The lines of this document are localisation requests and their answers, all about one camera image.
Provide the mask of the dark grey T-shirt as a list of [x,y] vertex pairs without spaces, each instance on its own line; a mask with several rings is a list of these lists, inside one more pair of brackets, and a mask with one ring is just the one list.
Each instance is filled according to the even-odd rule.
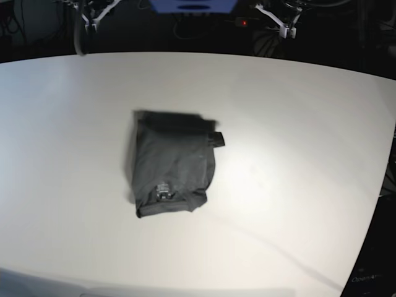
[[131,188],[138,218],[193,212],[207,202],[215,148],[225,146],[217,122],[199,114],[134,112]]

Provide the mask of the black power strip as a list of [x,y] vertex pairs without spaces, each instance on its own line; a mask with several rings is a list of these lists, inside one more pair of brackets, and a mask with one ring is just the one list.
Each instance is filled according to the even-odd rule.
[[248,28],[255,26],[259,19],[257,18],[248,18],[248,17],[236,17],[235,18],[235,26],[238,28]]

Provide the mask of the blue plastic box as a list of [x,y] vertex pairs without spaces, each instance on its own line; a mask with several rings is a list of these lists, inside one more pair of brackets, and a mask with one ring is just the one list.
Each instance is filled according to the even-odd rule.
[[150,0],[154,10],[161,14],[230,13],[237,0]]

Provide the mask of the black OpenArm base box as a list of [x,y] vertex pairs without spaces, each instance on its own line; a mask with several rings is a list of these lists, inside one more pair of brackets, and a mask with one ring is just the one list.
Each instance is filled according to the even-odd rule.
[[395,296],[395,196],[378,198],[342,296]]

